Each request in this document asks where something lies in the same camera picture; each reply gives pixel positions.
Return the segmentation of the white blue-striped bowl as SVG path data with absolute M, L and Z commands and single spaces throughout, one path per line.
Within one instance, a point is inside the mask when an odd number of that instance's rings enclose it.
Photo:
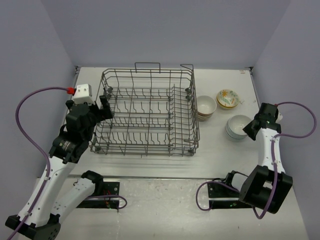
M 226 135 L 227 136 L 227 138 L 230 140 L 230 141 L 232 141 L 232 142 L 243 142 L 243 141 L 245 141 L 246 140 L 246 138 L 241 138 L 241 139 L 238 139 L 238 138 L 234 138 L 234 137 L 232 137 L 232 136 L 230 136 L 230 135 Z
M 250 122 L 251 119 L 246 115 L 235 115 L 227 121 L 226 126 L 229 132 L 245 136 L 246 133 L 244 132 L 243 128 L 246 127 Z
M 245 134 L 234 133 L 228 126 L 225 127 L 225 132 L 228 136 L 230 136 L 235 140 L 243 140 L 248 136 L 246 133 Z

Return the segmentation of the white green floral bowl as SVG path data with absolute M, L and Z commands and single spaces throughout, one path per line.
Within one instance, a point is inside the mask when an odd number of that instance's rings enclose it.
M 219 99 L 219 101 L 223 105 L 227 105 L 227 106 L 234 104 L 235 101 L 239 101 L 240 103 L 239 95 L 235 91 L 230 89 L 220 90 L 216 95 L 216 99 Z

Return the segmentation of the beige floral bowl back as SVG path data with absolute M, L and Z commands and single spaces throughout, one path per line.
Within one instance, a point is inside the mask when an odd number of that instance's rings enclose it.
M 216 101 L 207 95 L 197 97 L 197 113 L 201 116 L 211 116 L 217 109 Z

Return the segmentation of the beige floral bowl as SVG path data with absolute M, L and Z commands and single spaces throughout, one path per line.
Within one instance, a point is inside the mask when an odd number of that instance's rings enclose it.
M 204 122 L 204 121 L 209 120 L 209 119 L 210 119 L 210 116 L 208 116 L 208 117 L 203 117 L 203 116 L 198 115 L 198 116 L 197 116 L 197 119 L 198 119 L 200 122 Z
M 200 112 L 198 112 L 197 117 L 199 119 L 208 119 L 208 118 L 212 117 L 213 114 L 214 114 L 213 112 L 211 114 L 201 114 Z
M 197 113 L 201 116 L 211 116 L 217 109 L 216 101 L 207 95 L 197 97 Z

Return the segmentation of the yellow patterned bowl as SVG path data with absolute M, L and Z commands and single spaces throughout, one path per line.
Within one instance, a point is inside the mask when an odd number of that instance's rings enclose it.
M 238 105 L 239 105 L 239 101 L 236 100 L 235 103 L 233 103 L 232 105 L 223 105 L 219 99 L 216 99 L 217 104 L 220 108 L 224 109 L 224 110 L 233 110 L 235 109 Z

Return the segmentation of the beige floral bowl front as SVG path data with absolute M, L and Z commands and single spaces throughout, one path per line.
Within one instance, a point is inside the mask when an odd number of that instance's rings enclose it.
M 203 117 L 203 116 L 198 115 L 198 116 L 197 116 L 197 119 L 198 119 L 200 122 L 204 122 L 204 121 L 209 120 L 209 119 L 210 119 L 210 116 L 208 116 L 208 117 Z

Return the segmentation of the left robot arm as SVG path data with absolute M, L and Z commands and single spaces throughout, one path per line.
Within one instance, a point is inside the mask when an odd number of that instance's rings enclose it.
M 90 97 L 74 97 L 66 102 L 65 124 L 46 157 L 46 167 L 31 197 L 22 210 L 7 218 L 5 226 L 30 240 L 54 240 L 66 217 L 86 198 L 103 193 L 103 177 L 93 171 L 82 174 L 78 183 L 58 199 L 65 180 L 89 147 L 94 128 L 113 117 L 106 96 L 101 107 Z

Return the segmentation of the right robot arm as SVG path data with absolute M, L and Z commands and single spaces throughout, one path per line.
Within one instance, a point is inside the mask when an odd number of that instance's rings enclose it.
M 282 129 L 277 123 L 279 111 L 276 105 L 262 103 L 258 113 L 243 131 L 253 141 L 258 142 L 258 165 L 242 181 L 235 180 L 236 171 L 227 174 L 223 191 L 233 197 L 237 193 L 239 201 L 250 205 L 258 219 L 267 212 L 276 214 L 288 195 L 293 178 L 286 174 L 280 156 Z

